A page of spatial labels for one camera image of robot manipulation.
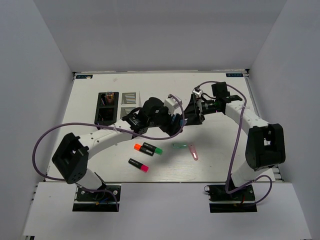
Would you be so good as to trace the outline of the orange capped black highlighter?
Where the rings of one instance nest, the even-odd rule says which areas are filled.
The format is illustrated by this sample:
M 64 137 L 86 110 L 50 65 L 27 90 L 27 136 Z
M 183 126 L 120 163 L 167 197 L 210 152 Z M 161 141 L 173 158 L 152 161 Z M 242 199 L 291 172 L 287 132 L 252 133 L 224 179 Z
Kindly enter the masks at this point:
M 153 156 L 153 155 L 154 155 L 154 152 L 153 152 L 153 151 L 147 149 L 146 147 L 144 147 L 144 146 L 142 146 L 142 145 L 140 145 L 140 144 L 137 144 L 137 143 L 136 143 L 133 148 L 134 148 L 135 150 L 141 152 L 141 153 L 144 153 L 144 154 L 148 155 L 148 156 Z

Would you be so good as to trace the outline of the pink capped black highlighter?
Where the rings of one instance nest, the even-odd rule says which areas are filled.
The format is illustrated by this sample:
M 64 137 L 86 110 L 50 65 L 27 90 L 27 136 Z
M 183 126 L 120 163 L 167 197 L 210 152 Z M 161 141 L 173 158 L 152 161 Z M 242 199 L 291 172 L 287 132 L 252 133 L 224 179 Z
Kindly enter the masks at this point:
M 145 164 L 143 164 L 143 163 L 141 163 L 141 162 L 139 162 L 139 161 L 137 161 L 137 160 L 135 160 L 135 159 L 130 158 L 130 159 L 128 160 L 128 163 L 129 163 L 130 165 L 136 167 L 137 169 L 145 172 L 145 173 L 149 170 L 149 167 L 148 167 L 147 165 L 145 165 Z

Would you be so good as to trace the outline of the clear green lead case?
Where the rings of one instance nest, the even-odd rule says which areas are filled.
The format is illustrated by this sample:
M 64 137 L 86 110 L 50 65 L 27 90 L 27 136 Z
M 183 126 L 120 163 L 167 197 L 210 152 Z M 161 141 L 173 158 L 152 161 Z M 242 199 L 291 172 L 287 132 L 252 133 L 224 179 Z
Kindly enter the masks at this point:
M 174 142 L 172 144 L 172 148 L 173 149 L 184 149 L 187 148 L 188 144 L 187 143 L 183 143 L 183 142 Z

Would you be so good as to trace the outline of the clear tube of coloured pins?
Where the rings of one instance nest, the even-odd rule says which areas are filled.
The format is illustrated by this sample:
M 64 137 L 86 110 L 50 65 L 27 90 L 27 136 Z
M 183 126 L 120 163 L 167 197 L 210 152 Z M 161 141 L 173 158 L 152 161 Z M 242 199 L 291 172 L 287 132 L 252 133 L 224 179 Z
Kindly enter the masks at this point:
M 105 93 L 105 100 L 108 105 L 113 105 L 115 102 L 115 93 L 112 91 L 107 91 Z

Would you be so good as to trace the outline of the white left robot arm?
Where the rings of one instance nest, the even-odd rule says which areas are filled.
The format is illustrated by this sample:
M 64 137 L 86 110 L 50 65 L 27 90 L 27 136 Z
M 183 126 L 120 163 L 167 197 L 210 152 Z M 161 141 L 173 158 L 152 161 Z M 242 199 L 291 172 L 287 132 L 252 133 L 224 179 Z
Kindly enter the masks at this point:
M 110 126 L 98 127 L 98 130 L 76 136 L 66 134 L 52 157 L 52 162 L 67 184 L 77 184 L 94 199 L 105 196 L 106 187 L 100 177 L 88 168 L 88 161 L 101 151 L 130 141 L 135 137 L 148 138 L 150 128 L 160 128 L 167 139 L 182 132 L 184 114 L 175 113 L 182 108 L 180 98 L 170 94 L 164 101 L 156 97 L 149 98 L 137 112 L 133 111 Z

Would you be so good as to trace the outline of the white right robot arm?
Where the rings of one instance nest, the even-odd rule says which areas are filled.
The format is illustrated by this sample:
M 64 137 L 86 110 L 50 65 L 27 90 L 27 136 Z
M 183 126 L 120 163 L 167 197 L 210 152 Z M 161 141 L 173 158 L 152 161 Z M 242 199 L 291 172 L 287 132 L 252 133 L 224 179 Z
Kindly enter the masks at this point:
M 201 87 L 196 86 L 184 115 L 188 125 L 200 125 L 206 115 L 213 113 L 222 113 L 238 125 L 225 183 L 226 195 L 236 200 L 243 195 L 244 187 L 263 178 L 268 169 L 285 162 L 284 129 L 279 123 L 271 124 L 250 110 L 247 98 L 234 86 L 211 81 L 211 89 L 213 97 L 208 100 Z M 247 136 L 245 161 L 233 170 L 242 132 Z

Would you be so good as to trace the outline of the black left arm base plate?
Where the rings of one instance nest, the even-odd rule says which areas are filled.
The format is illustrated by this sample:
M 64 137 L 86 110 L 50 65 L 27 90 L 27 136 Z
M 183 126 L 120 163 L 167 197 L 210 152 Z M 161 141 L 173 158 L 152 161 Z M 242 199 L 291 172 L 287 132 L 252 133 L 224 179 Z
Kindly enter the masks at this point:
M 120 209 L 121 184 L 106 185 L 107 191 L 89 192 L 76 188 L 72 211 L 90 213 L 116 213 Z

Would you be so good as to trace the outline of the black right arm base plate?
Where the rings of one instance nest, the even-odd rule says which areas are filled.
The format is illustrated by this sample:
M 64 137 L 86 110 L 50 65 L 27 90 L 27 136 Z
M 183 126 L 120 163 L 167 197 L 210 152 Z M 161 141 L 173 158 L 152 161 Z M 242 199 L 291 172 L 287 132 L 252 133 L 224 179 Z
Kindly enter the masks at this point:
M 206 185 L 204 192 L 209 196 L 209 210 L 212 214 L 222 213 L 256 213 L 257 204 L 254 189 L 251 185 L 228 194 L 225 185 Z

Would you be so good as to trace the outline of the green capped black highlighter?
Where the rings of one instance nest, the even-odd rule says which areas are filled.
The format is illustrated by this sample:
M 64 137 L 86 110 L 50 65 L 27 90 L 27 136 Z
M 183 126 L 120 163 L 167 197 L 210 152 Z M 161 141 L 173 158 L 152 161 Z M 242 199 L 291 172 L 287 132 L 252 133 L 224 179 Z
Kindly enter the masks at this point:
M 149 143 L 147 143 L 147 142 L 144 142 L 144 143 L 142 144 L 142 146 L 143 146 L 144 148 L 150 150 L 150 151 L 153 152 L 154 154 L 162 155 L 162 153 L 163 153 L 163 150 L 162 150 L 161 148 L 156 147 L 156 146 L 154 146 L 154 145 L 152 145 L 152 144 L 149 144 Z

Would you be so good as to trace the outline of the blue round jar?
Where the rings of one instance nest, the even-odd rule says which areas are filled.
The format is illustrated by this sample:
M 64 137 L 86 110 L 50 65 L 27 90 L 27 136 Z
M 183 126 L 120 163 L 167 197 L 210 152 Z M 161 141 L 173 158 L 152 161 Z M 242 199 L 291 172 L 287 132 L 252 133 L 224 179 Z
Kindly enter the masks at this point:
M 174 114 L 173 115 L 173 117 L 172 117 L 172 119 L 171 119 L 171 124 L 173 125 L 173 126 L 175 126 L 175 127 L 178 127 L 178 128 L 180 128 L 180 127 L 183 127 L 183 126 L 185 126 L 186 125 L 186 120 L 183 118 L 183 116 L 182 115 L 180 115 L 180 114 Z

